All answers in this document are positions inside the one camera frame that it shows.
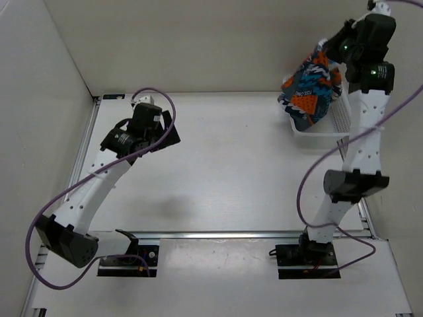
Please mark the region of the colourful patterned shorts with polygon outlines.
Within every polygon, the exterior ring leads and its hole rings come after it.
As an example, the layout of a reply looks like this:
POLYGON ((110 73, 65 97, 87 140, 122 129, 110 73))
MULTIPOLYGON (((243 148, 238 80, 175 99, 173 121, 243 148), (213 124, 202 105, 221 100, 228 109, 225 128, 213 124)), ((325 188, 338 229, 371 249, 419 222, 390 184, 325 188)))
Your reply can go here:
POLYGON ((278 102, 294 122, 296 130, 304 132, 321 121, 342 94, 339 64, 327 57, 318 42, 297 71, 281 85, 278 102))

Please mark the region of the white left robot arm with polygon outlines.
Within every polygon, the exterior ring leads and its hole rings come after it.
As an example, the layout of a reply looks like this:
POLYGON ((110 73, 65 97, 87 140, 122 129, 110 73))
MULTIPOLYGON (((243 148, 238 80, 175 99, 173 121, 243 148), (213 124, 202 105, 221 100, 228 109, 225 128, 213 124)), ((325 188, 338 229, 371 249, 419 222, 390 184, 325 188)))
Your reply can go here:
POLYGON ((49 217, 42 215, 36 230, 47 249, 82 268, 97 256, 116 257, 123 264, 137 260, 137 238, 124 231, 89 229, 98 208, 116 182, 134 165, 134 153, 159 151, 180 142, 171 114, 154 104, 152 96, 132 102, 133 116, 108 132, 89 169, 90 180, 75 189, 49 217))

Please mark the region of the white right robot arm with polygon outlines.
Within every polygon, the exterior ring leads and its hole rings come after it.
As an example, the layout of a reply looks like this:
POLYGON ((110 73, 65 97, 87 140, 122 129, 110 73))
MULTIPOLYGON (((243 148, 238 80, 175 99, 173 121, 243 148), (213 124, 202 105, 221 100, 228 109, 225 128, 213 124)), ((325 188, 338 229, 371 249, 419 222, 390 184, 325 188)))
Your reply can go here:
POLYGON ((381 173, 380 121, 394 84, 395 67, 384 58, 395 29, 393 17, 369 13, 346 21, 323 46, 330 60, 346 65, 352 89, 350 134, 342 168, 325 173, 325 198, 299 238, 297 257, 305 264, 328 254, 334 232, 353 205, 389 185, 389 177, 381 173))

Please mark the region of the blue label sticker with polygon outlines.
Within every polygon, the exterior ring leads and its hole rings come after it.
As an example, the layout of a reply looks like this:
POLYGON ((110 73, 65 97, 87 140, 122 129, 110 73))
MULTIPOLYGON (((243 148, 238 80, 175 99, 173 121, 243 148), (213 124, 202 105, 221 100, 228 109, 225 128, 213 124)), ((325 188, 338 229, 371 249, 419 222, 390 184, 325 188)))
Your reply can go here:
POLYGON ((102 99, 103 100, 121 100, 125 99, 125 94, 104 94, 102 99))

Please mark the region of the white perforated plastic basket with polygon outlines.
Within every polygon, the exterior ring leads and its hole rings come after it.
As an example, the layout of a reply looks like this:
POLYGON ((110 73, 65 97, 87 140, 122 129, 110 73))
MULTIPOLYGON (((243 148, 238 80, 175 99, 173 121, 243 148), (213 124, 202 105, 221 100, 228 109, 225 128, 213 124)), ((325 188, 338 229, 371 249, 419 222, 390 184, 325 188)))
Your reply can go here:
POLYGON ((326 116, 306 131, 298 131, 294 120, 282 111, 291 126, 293 140, 296 145, 307 151, 323 152, 335 146, 350 132, 350 104, 348 101, 348 87, 342 81, 342 94, 329 107, 326 116))

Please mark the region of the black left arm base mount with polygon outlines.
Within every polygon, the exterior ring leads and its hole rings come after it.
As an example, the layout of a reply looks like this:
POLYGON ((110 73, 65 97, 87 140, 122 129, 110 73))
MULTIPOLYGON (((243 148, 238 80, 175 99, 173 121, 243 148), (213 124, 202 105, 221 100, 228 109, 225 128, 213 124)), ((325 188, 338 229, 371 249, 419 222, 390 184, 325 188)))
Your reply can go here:
POLYGON ((157 276, 160 242, 158 240, 139 240, 137 255, 143 258, 105 258, 98 264, 98 277, 140 277, 157 276))

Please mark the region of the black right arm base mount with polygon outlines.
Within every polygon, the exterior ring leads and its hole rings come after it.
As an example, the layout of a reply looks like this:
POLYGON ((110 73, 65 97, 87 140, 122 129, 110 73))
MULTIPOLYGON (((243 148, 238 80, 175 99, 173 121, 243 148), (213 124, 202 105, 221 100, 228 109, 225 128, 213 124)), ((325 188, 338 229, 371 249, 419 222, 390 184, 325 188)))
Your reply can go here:
POLYGON ((333 245, 324 253, 306 255, 298 244, 278 244, 268 255, 276 259, 279 280, 341 278, 333 245))

